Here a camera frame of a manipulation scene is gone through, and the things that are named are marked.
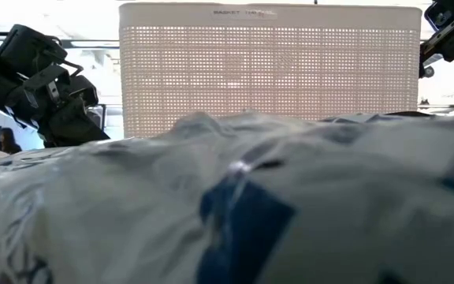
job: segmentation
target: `laundry basket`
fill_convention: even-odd
[[[196,111],[317,120],[415,110],[421,15],[401,7],[124,4],[125,136],[163,133]]]

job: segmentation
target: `ceiling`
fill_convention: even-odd
[[[15,23],[32,27],[47,35],[63,39],[118,38],[118,6],[127,1],[115,0],[0,0],[0,32],[8,31]],[[211,2],[192,0],[192,2]],[[285,2],[283,0],[223,0],[225,3]],[[312,3],[313,0],[292,0],[291,3]],[[413,6],[422,10],[430,0],[318,0],[323,5],[368,5],[368,6]],[[422,21],[422,39],[433,34],[431,27]],[[118,51],[70,51],[70,61],[89,66],[85,74],[101,90],[102,99],[110,103],[121,103]],[[439,61],[433,64],[436,75],[420,80],[420,97],[431,104],[454,103],[454,62]]]

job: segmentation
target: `white wall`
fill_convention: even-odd
[[[22,150],[42,149],[43,141],[39,138],[36,130],[31,128],[22,129],[13,118],[0,112],[0,126],[11,128],[15,134],[15,141]]]

